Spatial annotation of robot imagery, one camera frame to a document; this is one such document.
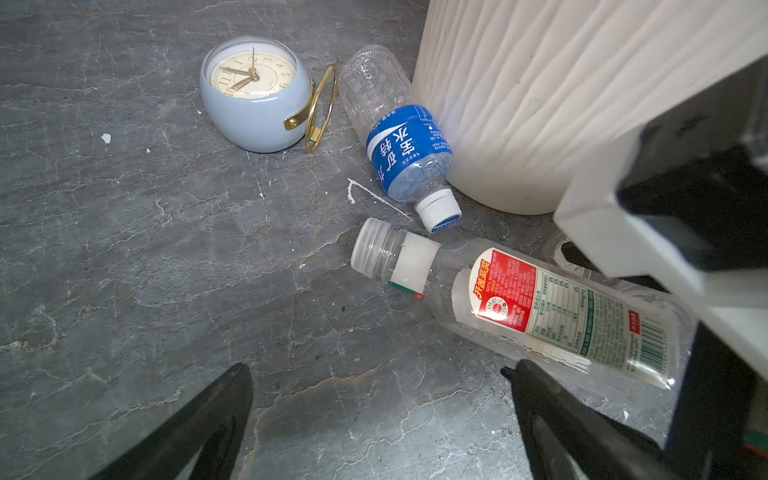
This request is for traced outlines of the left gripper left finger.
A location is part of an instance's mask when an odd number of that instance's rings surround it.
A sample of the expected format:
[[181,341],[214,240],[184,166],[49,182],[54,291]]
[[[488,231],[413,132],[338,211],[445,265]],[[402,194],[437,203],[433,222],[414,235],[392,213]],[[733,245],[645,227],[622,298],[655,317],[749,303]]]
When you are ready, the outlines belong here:
[[237,363],[94,479],[175,479],[190,461],[191,479],[231,477],[253,402],[249,367]]

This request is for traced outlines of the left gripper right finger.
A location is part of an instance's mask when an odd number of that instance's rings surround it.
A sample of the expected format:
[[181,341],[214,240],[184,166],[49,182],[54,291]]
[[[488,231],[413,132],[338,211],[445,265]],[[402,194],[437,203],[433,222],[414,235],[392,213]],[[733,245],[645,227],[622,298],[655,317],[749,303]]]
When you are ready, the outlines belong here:
[[535,479],[676,479],[647,435],[579,401],[535,362],[503,367]]

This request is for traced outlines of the red green label bottle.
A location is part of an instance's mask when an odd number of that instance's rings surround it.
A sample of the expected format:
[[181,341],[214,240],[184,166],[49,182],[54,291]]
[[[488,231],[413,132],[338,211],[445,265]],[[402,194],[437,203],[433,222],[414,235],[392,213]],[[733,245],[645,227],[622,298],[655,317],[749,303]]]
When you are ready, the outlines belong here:
[[563,383],[650,404],[682,385],[687,315],[661,292],[608,286],[482,238],[441,244],[376,218],[350,264],[424,301],[443,327]]

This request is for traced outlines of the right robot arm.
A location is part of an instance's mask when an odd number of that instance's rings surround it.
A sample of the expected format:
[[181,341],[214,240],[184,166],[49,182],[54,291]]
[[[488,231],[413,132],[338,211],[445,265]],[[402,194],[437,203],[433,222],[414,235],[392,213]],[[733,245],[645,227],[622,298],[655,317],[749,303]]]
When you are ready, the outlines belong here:
[[601,146],[554,219],[608,277],[698,318],[663,452],[690,479],[767,475],[767,62]]

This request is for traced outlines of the blue label bottle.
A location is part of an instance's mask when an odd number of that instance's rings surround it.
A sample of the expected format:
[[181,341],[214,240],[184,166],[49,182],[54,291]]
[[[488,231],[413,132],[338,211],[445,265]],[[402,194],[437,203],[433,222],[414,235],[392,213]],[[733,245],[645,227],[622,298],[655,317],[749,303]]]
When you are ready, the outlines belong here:
[[411,204],[430,233],[454,225],[462,210],[447,183],[452,148],[394,54],[357,51],[341,69],[340,94],[383,192]]

